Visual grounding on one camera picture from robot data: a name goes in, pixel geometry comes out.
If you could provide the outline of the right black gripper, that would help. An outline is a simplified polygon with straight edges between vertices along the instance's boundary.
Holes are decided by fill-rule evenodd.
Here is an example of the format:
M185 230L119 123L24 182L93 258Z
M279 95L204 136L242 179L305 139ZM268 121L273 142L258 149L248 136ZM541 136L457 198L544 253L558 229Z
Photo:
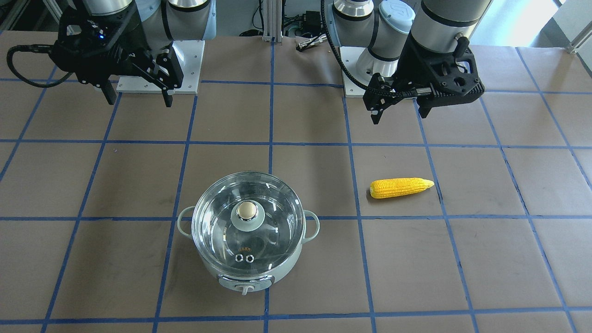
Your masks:
M117 100L110 76L134 76L156 85L165 106L183 81L171 46L158 51L148 43L135 2L74 2L62 14L51 60L76 74L82 84L102 89L109 105Z

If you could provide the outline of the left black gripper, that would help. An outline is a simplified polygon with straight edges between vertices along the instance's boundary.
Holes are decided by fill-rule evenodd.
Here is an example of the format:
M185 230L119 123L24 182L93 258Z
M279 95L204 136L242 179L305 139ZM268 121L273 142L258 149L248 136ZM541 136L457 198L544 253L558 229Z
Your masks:
M453 51L437 53L409 36L393 76L373 74L362 99L379 124L382 113L404 99L416 98L420 117L427 118L432 108L470 104L485 91L467 37L453 38Z

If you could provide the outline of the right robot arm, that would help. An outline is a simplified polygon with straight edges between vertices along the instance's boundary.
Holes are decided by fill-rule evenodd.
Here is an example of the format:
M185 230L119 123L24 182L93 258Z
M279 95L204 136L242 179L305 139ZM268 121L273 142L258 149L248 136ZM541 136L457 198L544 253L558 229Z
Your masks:
M154 84L171 107L186 76L173 44L215 38L215 10L213 0L70 0L49 56L81 84L101 89L109 104L117 75Z

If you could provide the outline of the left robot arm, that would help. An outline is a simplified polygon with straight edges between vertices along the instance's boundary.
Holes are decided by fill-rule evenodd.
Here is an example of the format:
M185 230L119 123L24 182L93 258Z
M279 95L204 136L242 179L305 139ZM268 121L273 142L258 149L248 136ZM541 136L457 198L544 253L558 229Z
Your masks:
M415 98L419 115L470 104L485 92L470 36L489 0L321 1L321 21L342 72L363 89L374 124L383 112Z

